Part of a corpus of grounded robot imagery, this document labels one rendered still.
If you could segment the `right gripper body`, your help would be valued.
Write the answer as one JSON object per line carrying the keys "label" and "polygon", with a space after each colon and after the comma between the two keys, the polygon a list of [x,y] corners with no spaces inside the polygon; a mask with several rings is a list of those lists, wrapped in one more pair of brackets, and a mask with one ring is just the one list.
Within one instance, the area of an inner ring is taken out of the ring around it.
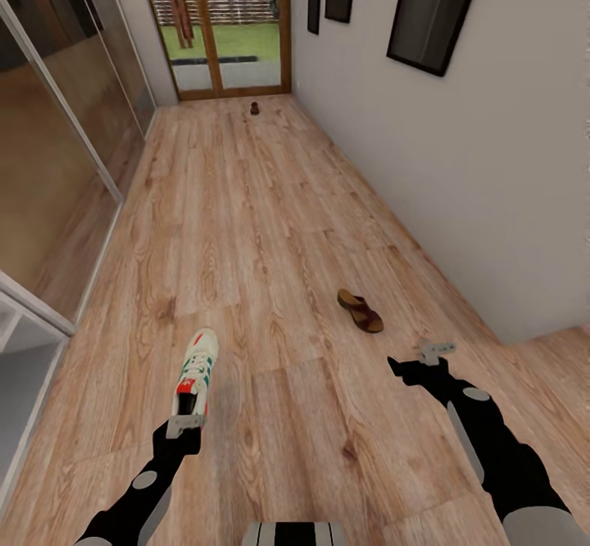
{"label": "right gripper body", "polygon": [[442,356],[438,357],[438,366],[427,366],[420,363],[420,360],[402,362],[402,381],[406,385],[422,384],[430,394],[433,394],[433,382],[439,375],[448,375],[448,361]]}

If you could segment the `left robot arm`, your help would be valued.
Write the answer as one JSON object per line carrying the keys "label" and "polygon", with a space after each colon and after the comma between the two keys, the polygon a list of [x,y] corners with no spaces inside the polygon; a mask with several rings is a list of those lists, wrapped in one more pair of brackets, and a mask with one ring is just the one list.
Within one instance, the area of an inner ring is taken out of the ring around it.
{"label": "left robot arm", "polygon": [[168,511],[171,483],[186,455],[201,449],[207,414],[171,416],[153,434],[153,459],[127,493],[108,511],[100,511],[74,546],[146,546]]}

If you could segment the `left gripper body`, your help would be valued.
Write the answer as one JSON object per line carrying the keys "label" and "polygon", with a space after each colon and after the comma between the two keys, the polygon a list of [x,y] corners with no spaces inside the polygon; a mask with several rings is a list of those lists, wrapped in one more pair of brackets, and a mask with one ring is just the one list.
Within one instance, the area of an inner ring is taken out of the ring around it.
{"label": "left gripper body", "polygon": [[153,456],[161,452],[171,452],[179,465],[186,455],[197,455],[201,449],[201,428],[184,428],[176,439],[167,439],[165,430],[155,430],[153,434]]}

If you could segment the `gym shoe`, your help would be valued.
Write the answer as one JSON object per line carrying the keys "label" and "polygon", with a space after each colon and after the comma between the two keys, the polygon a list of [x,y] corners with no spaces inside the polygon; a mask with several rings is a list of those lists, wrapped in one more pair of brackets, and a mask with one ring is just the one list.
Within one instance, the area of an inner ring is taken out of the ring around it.
{"label": "gym shoe", "polygon": [[175,389],[172,416],[207,414],[209,377],[219,352],[212,328],[199,330],[190,342]]}

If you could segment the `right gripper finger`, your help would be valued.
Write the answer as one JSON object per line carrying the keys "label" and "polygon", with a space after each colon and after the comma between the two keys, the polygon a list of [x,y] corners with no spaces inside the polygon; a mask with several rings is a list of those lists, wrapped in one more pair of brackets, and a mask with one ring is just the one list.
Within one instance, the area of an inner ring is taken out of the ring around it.
{"label": "right gripper finger", "polygon": [[391,356],[388,356],[388,363],[394,372],[394,376],[402,376],[403,367],[401,363],[397,363]]}

